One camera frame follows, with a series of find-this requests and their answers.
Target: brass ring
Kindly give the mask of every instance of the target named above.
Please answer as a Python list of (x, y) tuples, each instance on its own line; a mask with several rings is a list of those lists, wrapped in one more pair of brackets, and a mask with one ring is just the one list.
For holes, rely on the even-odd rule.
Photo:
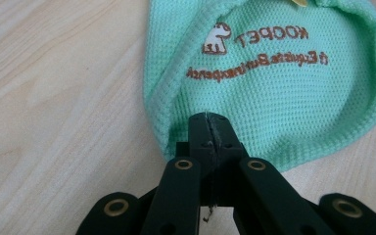
[[(344, 200), (344, 199), (335, 199), (333, 202), (332, 202), (332, 206), (334, 207), (335, 210), (337, 210), (337, 212), (341, 213), (341, 214), (344, 214), (348, 217), (353, 217), (353, 218), (359, 218), (362, 216), (362, 210), (357, 207), (356, 205)], [(352, 211), (348, 211), (346, 210), (345, 208), (343, 208), (342, 206), (347, 206), (347, 207), (350, 207), (352, 209)]]
[(175, 163), (175, 167), (178, 169), (189, 169), (192, 167), (192, 163), (188, 160), (179, 160)]
[(255, 169), (255, 170), (264, 170), (265, 169), (265, 164), (261, 161), (257, 161), (257, 160), (251, 160), (247, 163), (247, 165), (252, 168), (252, 169)]
[[(122, 207), (119, 210), (112, 210), (111, 206), (114, 204), (122, 204)], [(106, 215), (114, 217), (124, 214), (127, 209), (129, 209), (129, 203), (125, 199), (114, 199), (105, 205), (104, 211)]]

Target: light wood surface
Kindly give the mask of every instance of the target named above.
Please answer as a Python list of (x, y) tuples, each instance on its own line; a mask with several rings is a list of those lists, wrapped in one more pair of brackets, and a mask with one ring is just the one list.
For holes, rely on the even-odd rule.
[[(159, 183), (142, 102), (148, 8), (0, 0), (0, 234), (74, 234), (103, 196)], [(340, 192), (376, 211), (376, 127), (284, 176), (316, 203)], [(230, 209), (201, 222), (201, 234), (237, 233)]]

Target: white dog logo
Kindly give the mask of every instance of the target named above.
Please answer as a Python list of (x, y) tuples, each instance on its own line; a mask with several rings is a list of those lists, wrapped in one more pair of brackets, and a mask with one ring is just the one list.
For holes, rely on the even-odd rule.
[(203, 53), (225, 55), (227, 49), (225, 48), (223, 39), (229, 38), (230, 36), (231, 28), (227, 23), (216, 23), (203, 45)]

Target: waffle-knit fabric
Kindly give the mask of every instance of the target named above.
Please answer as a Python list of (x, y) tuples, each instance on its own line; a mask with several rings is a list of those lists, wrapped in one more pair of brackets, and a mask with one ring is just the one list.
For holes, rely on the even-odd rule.
[[(216, 49), (225, 54), (205, 53), (218, 23), (230, 29)], [(249, 154), (279, 170), (330, 155), (376, 124), (376, 10), (366, 0), (153, 0), (143, 95), (167, 160), (201, 112), (229, 118)]]

